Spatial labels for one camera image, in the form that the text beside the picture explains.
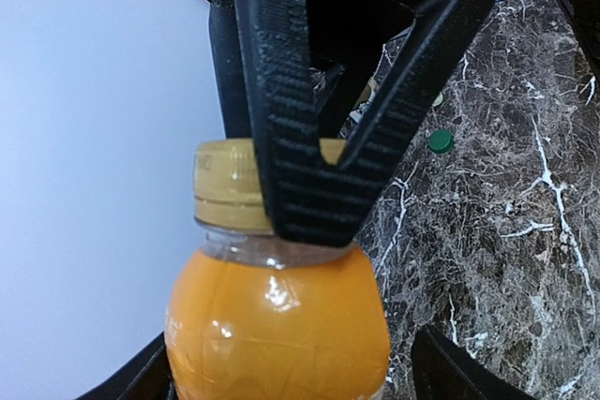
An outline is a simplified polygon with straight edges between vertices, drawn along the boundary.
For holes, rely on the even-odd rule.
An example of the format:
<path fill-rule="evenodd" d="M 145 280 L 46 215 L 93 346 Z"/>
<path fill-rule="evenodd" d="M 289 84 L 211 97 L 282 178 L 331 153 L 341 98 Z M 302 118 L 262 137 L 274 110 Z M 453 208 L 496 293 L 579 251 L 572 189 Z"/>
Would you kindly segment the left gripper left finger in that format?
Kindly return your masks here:
<path fill-rule="evenodd" d="M 164 333 L 77 400 L 176 400 Z"/>

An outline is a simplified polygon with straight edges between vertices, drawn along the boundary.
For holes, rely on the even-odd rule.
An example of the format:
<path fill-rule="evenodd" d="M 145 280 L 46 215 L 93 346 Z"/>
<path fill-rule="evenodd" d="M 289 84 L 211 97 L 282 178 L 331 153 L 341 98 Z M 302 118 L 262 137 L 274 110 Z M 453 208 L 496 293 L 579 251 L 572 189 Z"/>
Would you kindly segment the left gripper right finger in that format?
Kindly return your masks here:
<path fill-rule="evenodd" d="M 494 376 L 433 326 L 416 333 L 411 357 L 417 399 L 533 400 Z"/>

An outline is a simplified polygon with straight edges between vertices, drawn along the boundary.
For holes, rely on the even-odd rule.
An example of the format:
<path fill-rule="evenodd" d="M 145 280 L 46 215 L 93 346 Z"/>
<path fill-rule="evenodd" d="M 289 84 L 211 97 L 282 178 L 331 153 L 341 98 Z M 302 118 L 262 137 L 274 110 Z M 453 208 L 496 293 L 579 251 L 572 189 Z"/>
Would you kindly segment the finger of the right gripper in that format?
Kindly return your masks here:
<path fill-rule="evenodd" d="M 252 129 L 240 33 L 249 32 L 251 28 L 238 23 L 236 1 L 211 1 L 209 34 L 225 135 L 228 138 L 249 138 Z M 250 0 L 240 1 L 243 8 L 249 7 Z M 324 79 L 324 87 L 317 89 L 313 95 L 320 133 L 326 138 L 334 138 L 347 116 L 347 95 L 344 93 L 347 63 L 343 48 L 328 36 L 330 30 L 325 20 L 325 14 L 329 12 L 328 1 L 304 0 L 303 6 L 307 9 L 309 66 L 312 70 L 321 71 Z"/>
<path fill-rule="evenodd" d="M 496 0 L 232 0 L 267 216 L 344 246 Z"/>

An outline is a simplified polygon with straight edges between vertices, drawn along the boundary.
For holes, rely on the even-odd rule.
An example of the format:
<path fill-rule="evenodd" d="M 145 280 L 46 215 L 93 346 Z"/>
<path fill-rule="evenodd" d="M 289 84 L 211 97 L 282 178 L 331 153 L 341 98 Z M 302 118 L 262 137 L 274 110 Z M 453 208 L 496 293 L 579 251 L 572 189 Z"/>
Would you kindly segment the orange juice bottle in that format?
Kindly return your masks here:
<path fill-rule="evenodd" d="M 390 337 L 357 244 L 202 231 L 165 313 L 179 398 L 383 397 Z"/>

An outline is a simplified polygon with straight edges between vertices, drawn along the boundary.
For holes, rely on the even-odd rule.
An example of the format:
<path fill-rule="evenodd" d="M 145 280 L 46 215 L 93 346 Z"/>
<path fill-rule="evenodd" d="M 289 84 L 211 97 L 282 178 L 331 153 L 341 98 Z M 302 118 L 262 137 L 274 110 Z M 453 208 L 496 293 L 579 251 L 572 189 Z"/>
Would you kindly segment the dark green bottle cap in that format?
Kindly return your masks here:
<path fill-rule="evenodd" d="M 452 150 L 455 144 L 454 135 L 446 129 L 434 131 L 428 138 L 428 148 L 435 154 L 445 154 Z"/>

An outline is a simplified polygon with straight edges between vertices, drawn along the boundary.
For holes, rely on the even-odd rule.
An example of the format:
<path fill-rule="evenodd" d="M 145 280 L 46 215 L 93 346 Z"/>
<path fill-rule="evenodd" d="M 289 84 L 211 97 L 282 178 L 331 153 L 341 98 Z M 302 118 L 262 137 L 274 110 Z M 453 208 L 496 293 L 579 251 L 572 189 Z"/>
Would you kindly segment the pale green bottle cap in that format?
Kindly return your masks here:
<path fill-rule="evenodd" d="M 436 99 L 434 100 L 432 106 L 434 108 L 440 106 L 443 103 L 443 94 L 439 93 L 438 96 L 436 97 Z"/>

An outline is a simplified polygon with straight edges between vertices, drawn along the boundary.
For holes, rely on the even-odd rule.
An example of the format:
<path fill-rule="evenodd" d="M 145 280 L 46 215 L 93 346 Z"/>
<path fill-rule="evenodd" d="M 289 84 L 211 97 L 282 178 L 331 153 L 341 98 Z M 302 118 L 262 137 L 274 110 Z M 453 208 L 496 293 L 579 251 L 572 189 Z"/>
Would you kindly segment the gold bottle cap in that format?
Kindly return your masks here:
<path fill-rule="evenodd" d="M 207 234 L 274 236 L 265 210 L 251 138 L 198 145 L 193 168 L 194 219 Z"/>

